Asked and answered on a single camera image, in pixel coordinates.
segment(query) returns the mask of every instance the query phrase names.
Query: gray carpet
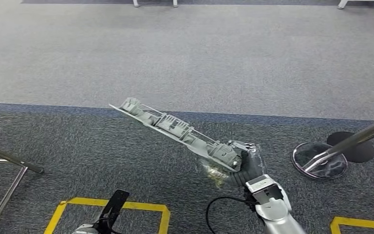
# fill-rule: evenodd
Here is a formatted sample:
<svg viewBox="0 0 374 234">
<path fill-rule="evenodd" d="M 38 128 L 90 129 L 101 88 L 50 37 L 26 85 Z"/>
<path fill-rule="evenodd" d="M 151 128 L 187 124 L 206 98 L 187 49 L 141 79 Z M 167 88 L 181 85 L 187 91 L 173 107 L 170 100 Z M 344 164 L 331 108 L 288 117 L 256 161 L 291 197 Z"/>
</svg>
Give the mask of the gray carpet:
<svg viewBox="0 0 374 234">
<path fill-rule="evenodd" d="M 0 103 L 374 119 L 374 9 L 0 0 Z"/>
<path fill-rule="evenodd" d="M 259 143 L 269 174 L 287 191 L 294 217 L 310 234 L 329 234 L 334 216 L 374 220 L 374 159 L 350 163 L 345 176 L 310 180 L 290 162 L 293 148 L 324 142 L 335 131 L 357 131 L 369 121 L 173 113 L 222 141 Z M 75 196 L 108 199 L 115 189 L 129 201 L 166 204 L 168 233 L 209 233 L 205 207 L 218 196 L 242 196 L 241 189 L 217 189 L 198 172 L 196 156 L 117 111 L 98 108 L 0 104 L 0 148 L 45 167 L 28 172 L 0 220 L 0 233 L 42 233 L 57 204 Z M 0 198 L 18 168 L 0 165 Z M 99 208 L 68 207 L 56 228 L 67 234 L 94 218 Z M 219 234 L 261 234 L 262 224 L 243 204 L 221 201 L 211 212 Z M 156 233 L 156 213 L 124 210 L 115 228 L 126 234 Z M 344 227 L 343 234 L 374 230 Z"/>
</svg>

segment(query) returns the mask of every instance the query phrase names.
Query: robotic hand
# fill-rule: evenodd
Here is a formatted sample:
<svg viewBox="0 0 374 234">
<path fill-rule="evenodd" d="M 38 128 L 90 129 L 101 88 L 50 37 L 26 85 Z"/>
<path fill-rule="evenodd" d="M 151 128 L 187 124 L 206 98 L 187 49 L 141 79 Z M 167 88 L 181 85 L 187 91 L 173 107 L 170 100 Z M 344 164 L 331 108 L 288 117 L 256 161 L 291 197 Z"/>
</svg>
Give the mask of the robotic hand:
<svg viewBox="0 0 374 234">
<path fill-rule="evenodd" d="M 253 211 L 264 222 L 267 234 L 306 234 L 299 223 L 292 217 L 292 207 L 282 186 L 266 173 L 266 166 L 260 155 L 260 148 L 255 144 L 229 141 L 233 148 L 242 151 L 242 169 L 231 173 L 226 183 L 242 187 L 251 194 L 256 202 Z"/>
<path fill-rule="evenodd" d="M 141 104 L 135 98 L 126 99 L 120 107 L 111 104 L 110 106 L 143 123 L 146 127 L 187 146 L 201 157 L 200 162 L 205 172 L 216 181 L 216 185 L 227 183 L 245 187 L 251 194 L 253 210 L 263 220 L 267 234 L 306 234 L 290 214 L 292 207 L 286 192 L 279 183 L 266 174 L 266 166 L 258 145 L 232 140 L 222 144 L 196 131 L 188 123 Z M 117 209 L 115 212 L 108 212 L 108 210 L 112 211 L 111 208 L 107 211 L 104 209 L 96 223 L 82 225 L 74 234 L 117 233 L 112 232 L 111 229 L 118 216 Z M 107 214 L 113 214 L 115 218 L 110 219 Z"/>
<path fill-rule="evenodd" d="M 99 218 L 92 224 L 82 224 L 73 234 L 120 234 L 112 229 L 121 208 L 130 194 L 117 189 L 101 212 Z"/>
</svg>

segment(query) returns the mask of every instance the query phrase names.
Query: yellow tape square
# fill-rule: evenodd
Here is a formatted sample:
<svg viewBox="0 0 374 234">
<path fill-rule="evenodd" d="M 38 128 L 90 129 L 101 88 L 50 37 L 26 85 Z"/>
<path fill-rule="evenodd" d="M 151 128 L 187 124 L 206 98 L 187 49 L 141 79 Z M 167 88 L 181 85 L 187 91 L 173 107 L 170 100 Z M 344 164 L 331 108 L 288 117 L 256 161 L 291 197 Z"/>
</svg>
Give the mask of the yellow tape square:
<svg viewBox="0 0 374 234">
<path fill-rule="evenodd" d="M 49 221 L 48 226 L 46 227 L 44 233 L 51 234 L 54 232 L 55 227 L 57 223 L 59 222 L 59 220 L 61 219 L 62 213 L 64 212 L 67 204 L 104 207 L 107 205 L 107 203 L 108 203 L 108 200 L 105 200 L 105 199 L 94 199 L 94 198 L 85 198 L 85 197 L 74 197 L 68 201 L 62 201 L 58 204 L 57 208 L 55 209 L 55 212 L 52 215 L 52 218 Z M 158 234 L 167 234 L 168 223 L 170 222 L 170 211 L 167 209 L 166 205 L 127 201 L 124 203 L 123 209 L 161 212 L 161 220 L 160 220 L 160 226 L 158 228 Z"/>
<path fill-rule="evenodd" d="M 332 231 L 332 234 L 340 234 L 339 225 L 355 226 L 355 227 L 362 227 L 362 228 L 374 228 L 374 221 L 336 216 L 333 218 L 330 224 L 330 229 Z"/>
</svg>

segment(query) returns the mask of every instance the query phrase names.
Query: chair leg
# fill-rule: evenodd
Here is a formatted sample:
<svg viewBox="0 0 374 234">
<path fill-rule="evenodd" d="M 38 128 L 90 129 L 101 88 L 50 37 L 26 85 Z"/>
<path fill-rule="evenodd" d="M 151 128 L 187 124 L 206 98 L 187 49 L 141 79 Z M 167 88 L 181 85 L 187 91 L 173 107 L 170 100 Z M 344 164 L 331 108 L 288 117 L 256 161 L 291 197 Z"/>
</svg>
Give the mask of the chair leg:
<svg viewBox="0 0 374 234">
<path fill-rule="evenodd" d="M 339 5 L 337 6 L 338 9 L 345 8 L 346 4 L 348 3 L 348 0 L 340 0 Z"/>
</svg>

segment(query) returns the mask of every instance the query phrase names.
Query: round metal base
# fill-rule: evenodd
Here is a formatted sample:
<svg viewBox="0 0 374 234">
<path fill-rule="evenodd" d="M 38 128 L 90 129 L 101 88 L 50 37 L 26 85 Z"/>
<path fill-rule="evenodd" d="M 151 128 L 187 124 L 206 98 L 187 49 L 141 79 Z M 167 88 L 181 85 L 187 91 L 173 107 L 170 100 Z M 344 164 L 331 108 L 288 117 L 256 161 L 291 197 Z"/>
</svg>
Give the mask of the round metal base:
<svg viewBox="0 0 374 234">
<path fill-rule="evenodd" d="M 304 175 L 314 179 L 334 179 L 341 176 L 348 168 L 348 162 L 343 154 L 333 156 L 322 165 L 307 172 L 303 166 L 316 155 L 331 148 L 330 145 L 319 142 L 306 142 L 298 145 L 292 156 L 294 166 Z"/>
<path fill-rule="evenodd" d="M 353 134 L 354 133 L 350 132 L 336 132 L 328 136 L 326 142 L 329 145 L 334 146 Z M 372 142 L 368 140 L 360 145 L 347 149 L 342 153 L 349 162 L 367 162 L 374 157 L 374 146 L 372 145 Z"/>
</svg>

